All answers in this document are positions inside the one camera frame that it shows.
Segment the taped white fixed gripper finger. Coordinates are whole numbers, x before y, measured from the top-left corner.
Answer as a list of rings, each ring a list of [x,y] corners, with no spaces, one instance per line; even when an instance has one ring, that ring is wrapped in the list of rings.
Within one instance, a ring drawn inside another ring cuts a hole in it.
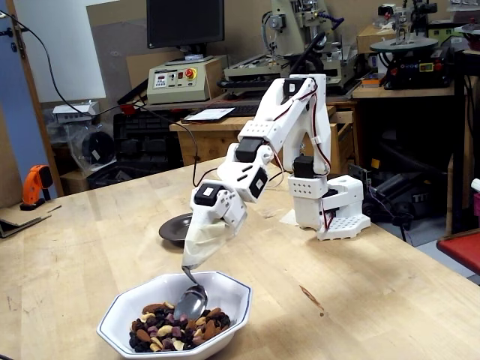
[[[184,240],[182,266],[200,266],[212,255],[215,225],[194,214]]]

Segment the taped white moving gripper finger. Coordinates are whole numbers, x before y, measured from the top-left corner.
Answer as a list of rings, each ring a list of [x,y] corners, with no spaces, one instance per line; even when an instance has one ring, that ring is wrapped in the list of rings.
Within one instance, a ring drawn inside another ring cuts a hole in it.
[[[227,242],[238,234],[247,218],[247,206],[235,191],[226,189],[222,203],[226,206],[226,212],[222,218],[203,218],[203,222],[214,224],[211,256],[217,253]]]

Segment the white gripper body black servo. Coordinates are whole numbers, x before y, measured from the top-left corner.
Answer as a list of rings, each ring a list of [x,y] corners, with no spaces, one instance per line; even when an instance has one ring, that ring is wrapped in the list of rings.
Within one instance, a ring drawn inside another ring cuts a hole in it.
[[[192,191],[190,207],[194,218],[222,218],[226,212],[224,200],[226,188],[214,181],[203,181]]]

